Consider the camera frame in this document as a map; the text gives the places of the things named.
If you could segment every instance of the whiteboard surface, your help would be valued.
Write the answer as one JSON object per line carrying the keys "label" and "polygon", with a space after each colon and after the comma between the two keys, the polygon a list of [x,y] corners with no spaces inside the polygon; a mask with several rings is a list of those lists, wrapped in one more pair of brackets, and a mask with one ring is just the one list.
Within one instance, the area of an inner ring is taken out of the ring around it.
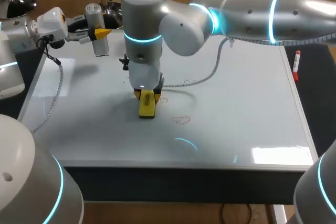
{"label": "whiteboard surface", "polygon": [[[165,83],[209,75],[223,38],[211,37],[192,57],[164,43]],[[64,86],[34,137],[63,165],[306,170],[317,160],[284,48],[227,42],[210,80],[164,89],[148,120],[138,118],[139,101],[118,60],[123,33],[108,41],[106,57],[96,58],[91,43],[49,51],[64,66]],[[58,83],[58,66],[47,59],[19,117],[30,129],[48,113]]]}

